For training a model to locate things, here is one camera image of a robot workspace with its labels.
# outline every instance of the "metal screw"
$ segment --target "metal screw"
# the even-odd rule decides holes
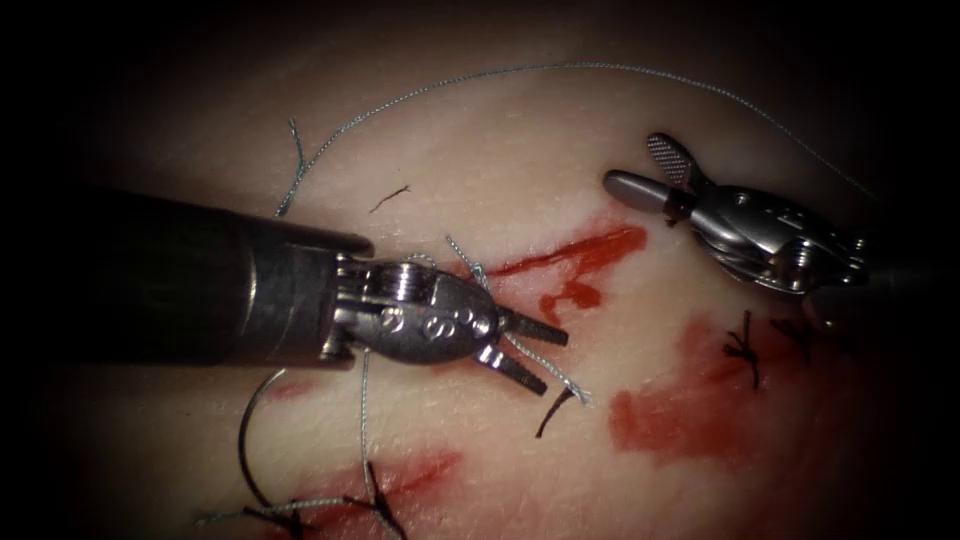
[[[450,319],[430,317],[423,323],[423,335],[431,341],[439,337],[452,337],[456,331],[457,327]]]
[[[489,333],[490,321],[486,317],[477,317],[477,320],[473,321],[473,335],[483,337]]]
[[[457,322],[461,324],[470,324],[473,322],[473,311],[469,308],[457,312]]]
[[[403,309],[398,307],[383,308],[380,312],[380,325],[390,333],[399,332],[403,328]]]

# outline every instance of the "red blood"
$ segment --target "red blood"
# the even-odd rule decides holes
[[[507,277],[537,268],[572,262],[563,276],[560,290],[543,293],[538,303],[547,322],[560,325],[557,302],[570,300],[580,309],[594,308],[603,302],[603,294],[596,287],[580,280],[619,262],[647,245],[647,231],[642,227],[622,226],[611,232],[573,242],[545,255],[527,257],[487,272],[490,277]]]
[[[738,323],[729,328],[739,334]],[[751,460],[771,378],[805,366],[795,344],[754,317],[751,347],[761,358],[761,388],[754,392],[750,366],[723,354],[723,344],[733,344],[726,330],[706,315],[692,317],[676,342],[676,379],[613,397],[607,424],[616,451],[652,451],[660,464],[712,457],[738,468]]]
[[[372,457],[380,490],[387,499],[393,515],[406,528],[418,517],[442,508],[462,484],[458,468],[463,453],[449,448],[424,449],[404,460],[378,460]],[[310,475],[301,481],[295,491],[296,500],[304,501],[349,495],[367,500],[363,467],[358,462],[349,468],[323,475]],[[307,525],[323,529],[318,538],[368,538],[370,531],[379,530],[379,521],[370,510],[359,506],[332,506],[301,510],[301,520]],[[275,529],[270,538],[282,538],[285,531]],[[389,533],[373,537],[389,538]]]

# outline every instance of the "metal jaw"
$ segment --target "metal jaw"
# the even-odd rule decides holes
[[[567,333],[497,305],[486,290],[414,262],[359,261],[341,255],[334,330],[327,354],[350,354],[356,343],[407,364],[464,357],[502,373],[538,395],[546,384],[497,349],[505,331],[566,345]]]
[[[782,197],[717,185],[667,135],[650,135],[647,146],[673,186],[610,171],[607,191],[634,208],[663,212],[672,223],[689,220],[700,246],[734,278],[792,295],[865,279],[860,239]]]

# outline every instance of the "skin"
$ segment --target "skin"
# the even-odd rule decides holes
[[[289,116],[296,117],[309,156],[345,119],[418,86],[491,68],[597,59],[662,67],[734,90],[841,168],[872,179],[881,197],[890,196],[878,173],[882,163],[860,159],[880,138],[872,103],[858,97],[856,81],[836,78],[820,57],[788,47],[785,37],[761,34],[760,43],[752,43],[732,22],[694,19],[687,26],[676,17],[683,10],[642,14],[615,4],[558,8],[544,24],[531,24],[543,20],[535,8],[508,14],[414,8],[408,16],[396,9],[373,10],[369,19],[347,8],[323,16],[271,15],[271,24],[231,25],[216,40],[186,48],[187,55],[159,55],[153,69],[111,79],[108,93],[78,100],[82,106],[71,109],[71,118],[88,125],[83,121],[95,116],[98,129],[77,153],[91,167],[111,170],[106,184],[269,216],[296,163]],[[532,433],[561,388],[556,381],[548,380],[550,391],[538,399],[479,367],[438,371],[372,360],[368,437],[375,463],[389,468],[424,449],[441,457],[469,449],[451,458],[456,488],[443,487],[439,499],[421,494],[427,502],[419,513],[398,510],[411,537],[700,538],[837,530],[857,536],[875,532],[878,513],[895,503],[857,492],[849,496],[866,501],[863,515],[846,519],[811,502],[828,499],[845,479],[876,479],[881,465],[909,457],[891,451],[863,471],[811,482],[793,501],[795,513],[773,512],[770,523],[755,526],[753,506],[789,465],[758,458],[754,467],[730,469],[709,455],[662,462],[655,451],[622,451],[611,441],[616,396],[680,379],[677,344],[697,314],[707,314],[721,337],[740,330],[745,309],[760,319],[796,317],[794,308],[732,281],[682,226],[668,229],[662,217],[612,203],[600,189],[602,173],[612,168],[658,177],[643,142],[658,130],[684,143],[718,182],[775,191],[840,226],[871,223],[884,209],[728,100],[643,75],[594,70],[493,77],[428,93],[342,136],[308,174],[285,219],[362,234],[384,258],[422,252],[452,268],[457,259],[444,242],[449,234],[471,258],[496,268],[611,224],[647,231],[642,252],[590,278],[605,293],[601,307],[558,309],[571,344],[538,350],[589,389],[594,403],[568,402],[541,440]],[[370,213],[405,185],[409,192]],[[540,316],[543,279],[521,275],[495,285],[508,305]],[[888,401],[895,364],[867,345],[853,361],[829,344],[815,350],[828,364],[850,362],[853,380],[867,377],[882,390],[851,394],[851,410],[876,411],[856,418],[891,424],[869,435],[833,434],[827,452],[854,456],[841,460],[844,466],[871,448],[896,448],[904,426],[890,416],[899,403]],[[863,367],[868,361],[875,369]],[[732,365],[750,392],[749,366],[741,364]],[[811,369],[825,377],[836,373],[822,362]],[[44,469],[48,487],[75,501],[70,527],[99,537],[278,534],[251,519],[192,526],[200,513],[253,503],[239,474],[235,437],[250,394],[268,373],[45,371],[35,392],[44,404],[36,425],[47,448],[71,449],[69,459],[51,459]],[[774,396],[777,373],[766,379]],[[250,431],[250,461],[262,489],[275,502],[360,496],[359,369],[296,371],[283,383],[258,409]],[[797,391],[807,400],[805,411],[826,399],[808,392],[813,386]],[[859,383],[841,388],[854,387]],[[758,407],[754,428],[765,434],[758,443],[764,456],[789,447],[783,441],[806,429],[784,420],[794,410],[784,400]],[[330,537],[384,534],[368,518],[331,523]]]

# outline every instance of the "wound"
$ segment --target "wound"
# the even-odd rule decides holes
[[[761,442],[757,418],[768,406],[769,390],[804,370],[787,338],[769,325],[757,325],[750,336],[752,350],[764,358],[765,384],[777,384],[753,392],[743,360],[724,352],[727,328],[739,322],[721,326],[708,314],[691,316],[674,345],[677,372],[614,395],[607,427],[615,451],[652,452],[659,465],[710,457],[737,469],[751,461]]]
[[[294,401],[309,396],[319,386],[320,383],[312,379],[281,379],[270,385],[263,395],[263,400],[268,403]]]
[[[627,255],[641,251],[647,246],[647,231],[643,227],[623,225],[569,244],[543,255],[526,257],[519,261],[488,270],[487,275],[496,281],[521,274],[556,272],[551,290],[539,293],[537,307],[544,319],[555,326],[561,325],[557,313],[559,304],[569,302],[577,309],[591,309],[603,304],[603,293],[594,281],[602,270],[623,260]]]
[[[403,459],[376,459],[376,481],[391,517],[408,532],[431,517],[444,514],[445,505],[463,489],[463,453],[449,448],[425,449]],[[333,473],[308,475],[296,490],[297,500],[347,496],[366,500],[364,465],[357,463]],[[320,528],[331,538],[367,538],[380,523],[369,508],[351,504],[301,510],[306,527]],[[384,538],[390,533],[385,531]]]

